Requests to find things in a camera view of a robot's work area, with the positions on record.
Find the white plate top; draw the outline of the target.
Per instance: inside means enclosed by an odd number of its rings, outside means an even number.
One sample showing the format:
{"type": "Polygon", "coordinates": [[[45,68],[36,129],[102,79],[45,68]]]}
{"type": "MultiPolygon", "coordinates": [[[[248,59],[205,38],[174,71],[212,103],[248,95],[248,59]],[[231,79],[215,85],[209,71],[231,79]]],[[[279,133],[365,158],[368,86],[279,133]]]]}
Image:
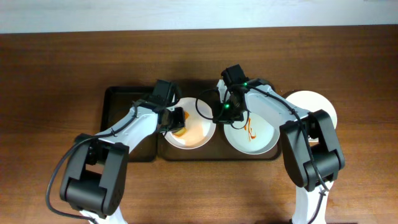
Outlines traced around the white plate top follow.
{"type": "Polygon", "coordinates": [[[212,118],[212,109],[208,104],[196,98],[182,98],[177,107],[182,107],[184,111],[189,113],[188,119],[185,121],[186,133],[181,137],[176,137],[172,132],[165,135],[165,139],[171,145],[179,149],[196,149],[206,144],[215,133],[216,124],[212,120],[208,120],[200,116],[196,110],[196,105],[200,113],[208,118],[212,118]]]}

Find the white plate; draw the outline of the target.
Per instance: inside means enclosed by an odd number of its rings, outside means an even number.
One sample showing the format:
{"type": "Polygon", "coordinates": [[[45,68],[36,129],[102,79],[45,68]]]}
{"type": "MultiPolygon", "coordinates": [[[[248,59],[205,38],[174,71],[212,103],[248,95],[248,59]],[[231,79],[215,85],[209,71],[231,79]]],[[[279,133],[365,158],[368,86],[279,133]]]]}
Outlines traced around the white plate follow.
{"type": "Polygon", "coordinates": [[[331,118],[334,129],[337,127],[337,113],[332,103],[323,95],[308,90],[294,90],[286,93],[284,98],[295,106],[309,112],[326,111],[331,118]]]}
{"type": "Polygon", "coordinates": [[[227,141],[238,151],[259,155],[270,151],[279,140],[279,132],[255,113],[243,114],[243,121],[223,126],[227,141]]]}
{"type": "Polygon", "coordinates": [[[189,113],[188,119],[185,121],[186,133],[181,137],[176,137],[172,132],[165,135],[165,139],[171,145],[179,149],[196,149],[206,144],[215,133],[216,124],[212,120],[208,120],[200,116],[196,110],[196,105],[200,113],[208,118],[212,118],[212,109],[208,104],[196,98],[182,98],[177,107],[182,107],[184,111],[189,113]]]}

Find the orange green sponge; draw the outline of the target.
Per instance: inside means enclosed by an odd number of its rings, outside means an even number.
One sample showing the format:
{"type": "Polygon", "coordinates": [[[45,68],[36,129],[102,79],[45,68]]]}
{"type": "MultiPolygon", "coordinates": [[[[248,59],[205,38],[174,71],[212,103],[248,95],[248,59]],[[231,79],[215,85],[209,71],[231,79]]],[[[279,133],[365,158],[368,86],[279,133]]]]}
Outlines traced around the orange green sponge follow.
{"type": "MultiPolygon", "coordinates": [[[[184,121],[186,121],[189,116],[190,116],[189,113],[184,111],[184,121]]],[[[181,129],[179,129],[177,131],[173,131],[172,134],[174,136],[176,136],[176,137],[181,137],[181,136],[183,136],[186,133],[186,131],[187,131],[186,128],[181,128],[181,129]]]]}

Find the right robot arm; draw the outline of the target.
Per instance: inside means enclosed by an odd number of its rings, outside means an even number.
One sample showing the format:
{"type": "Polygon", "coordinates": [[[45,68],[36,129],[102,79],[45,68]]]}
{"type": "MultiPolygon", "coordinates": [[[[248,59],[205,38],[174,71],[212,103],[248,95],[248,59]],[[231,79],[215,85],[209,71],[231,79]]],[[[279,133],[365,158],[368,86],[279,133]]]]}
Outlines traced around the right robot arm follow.
{"type": "Polygon", "coordinates": [[[345,166],[330,115],[295,106],[278,95],[268,81],[246,77],[240,65],[223,70],[215,90],[220,102],[214,123],[243,121],[247,112],[260,116],[279,132],[277,146],[296,186],[291,223],[325,223],[329,191],[345,166]]]}

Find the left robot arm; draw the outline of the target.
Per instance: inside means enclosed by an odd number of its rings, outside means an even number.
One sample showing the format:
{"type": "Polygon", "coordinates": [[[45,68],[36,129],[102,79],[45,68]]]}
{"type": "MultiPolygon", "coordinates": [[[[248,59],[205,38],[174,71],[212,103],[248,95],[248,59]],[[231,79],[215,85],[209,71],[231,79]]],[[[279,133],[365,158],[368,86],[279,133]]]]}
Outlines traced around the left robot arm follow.
{"type": "Polygon", "coordinates": [[[61,200],[90,223],[124,223],[119,207],[124,194],[129,154],[154,133],[185,126],[177,106],[182,94],[176,83],[157,80],[153,92],[132,103],[110,128],[81,134],[62,158],[67,164],[60,186],[61,200]]]}

